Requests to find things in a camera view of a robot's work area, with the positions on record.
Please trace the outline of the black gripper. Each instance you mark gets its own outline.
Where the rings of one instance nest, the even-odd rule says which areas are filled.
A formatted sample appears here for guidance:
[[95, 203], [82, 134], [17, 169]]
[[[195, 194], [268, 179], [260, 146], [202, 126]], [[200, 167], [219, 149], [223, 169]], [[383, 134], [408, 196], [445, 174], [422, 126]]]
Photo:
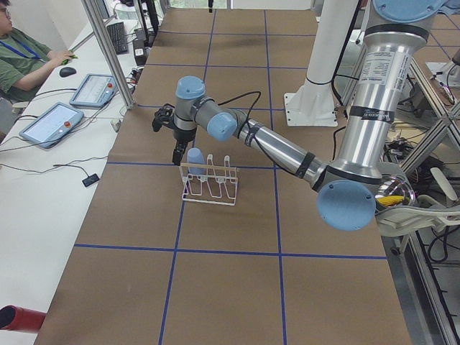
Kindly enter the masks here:
[[176, 139], [176, 145], [172, 154], [172, 163], [180, 166], [188, 143], [195, 139], [196, 127], [192, 129], [182, 129], [174, 124], [173, 136]]

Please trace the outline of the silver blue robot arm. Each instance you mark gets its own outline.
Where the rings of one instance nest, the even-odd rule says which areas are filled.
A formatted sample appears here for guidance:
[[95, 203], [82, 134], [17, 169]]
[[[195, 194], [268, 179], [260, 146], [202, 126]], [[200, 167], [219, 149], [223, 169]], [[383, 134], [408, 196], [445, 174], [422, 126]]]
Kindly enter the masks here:
[[367, 52], [341, 148], [332, 161], [320, 161], [242, 111], [220, 107], [195, 76], [181, 78], [176, 88], [172, 161], [181, 163], [198, 127], [220, 142], [237, 137], [290, 174], [308, 181], [318, 192], [318, 212], [327, 224], [344, 231], [365, 227], [374, 217], [374, 195], [382, 182], [377, 163], [410, 62], [427, 43], [435, 14], [442, 6], [442, 1], [370, 2], [364, 34]]

